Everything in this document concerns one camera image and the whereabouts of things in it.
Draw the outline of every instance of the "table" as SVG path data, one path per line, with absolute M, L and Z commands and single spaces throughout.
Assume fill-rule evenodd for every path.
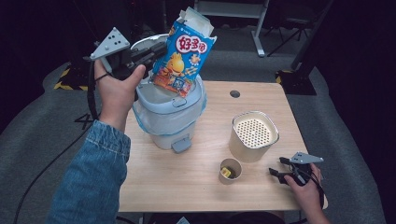
M 262 22 L 264 21 L 265 13 L 268 8 L 268 1 L 269 0 L 266 0 L 262 4 L 249 4 L 195 0 L 194 9 L 206 16 L 259 19 L 256 30 L 251 31 L 251 34 L 259 57 L 264 57 L 265 52 L 262 48 L 262 42 L 259 39 L 259 34 L 262 29 Z
M 207 106 L 198 118 L 192 146 L 176 154 L 160 149 L 130 112 L 125 133 L 132 139 L 128 175 L 120 190 L 120 212 L 297 210 L 289 186 L 278 183 L 268 168 L 287 172 L 279 157 L 306 152 L 303 138 L 282 87 L 276 83 L 204 81 Z M 233 98 L 230 91 L 239 91 Z M 261 111 L 279 130 L 279 141 L 262 159 L 242 163 L 231 185 L 219 182 L 219 164 L 232 158 L 228 142 L 233 117 Z

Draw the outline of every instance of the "small cup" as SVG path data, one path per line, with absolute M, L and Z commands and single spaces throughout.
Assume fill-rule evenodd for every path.
M 219 181 L 222 184 L 232 184 L 242 174 L 241 163 L 236 159 L 225 159 L 220 164 Z

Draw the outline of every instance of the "perforated lid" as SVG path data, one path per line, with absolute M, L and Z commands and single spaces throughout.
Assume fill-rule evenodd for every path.
M 267 147 L 279 139 L 274 123 L 260 111 L 251 111 L 235 117 L 233 129 L 249 148 Z

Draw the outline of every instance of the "blue snack bag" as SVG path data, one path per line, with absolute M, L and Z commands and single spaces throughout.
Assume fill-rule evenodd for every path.
M 154 84 L 187 96 L 216 41 L 210 21 L 187 8 L 180 12 L 166 40 L 167 53 L 153 67 Z

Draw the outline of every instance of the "right hand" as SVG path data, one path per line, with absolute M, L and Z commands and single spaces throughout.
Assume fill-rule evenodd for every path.
M 320 184 L 321 176 L 319 168 L 314 163 L 311 163 L 310 165 L 312 173 L 318 178 L 318 182 Z M 319 191 L 314 181 L 310 180 L 304 186 L 299 186 L 289 175 L 285 175 L 285 180 L 294 192 L 297 203 L 306 213 L 312 211 L 317 212 L 318 210 L 321 211 L 322 208 L 320 206 Z
M 114 128 L 125 131 L 126 118 L 134 103 L 134 90 L 139 84 L 146 67 L 139 65 L 134 72 L 125 80 L 121 81 L 111 76 L 103 77 L 96 81 L 99 94 L 102 98 L 102 112 L 100 120 Z M 106 73 L 106 69 L 100 60 L 94 64 L 95 79 Z

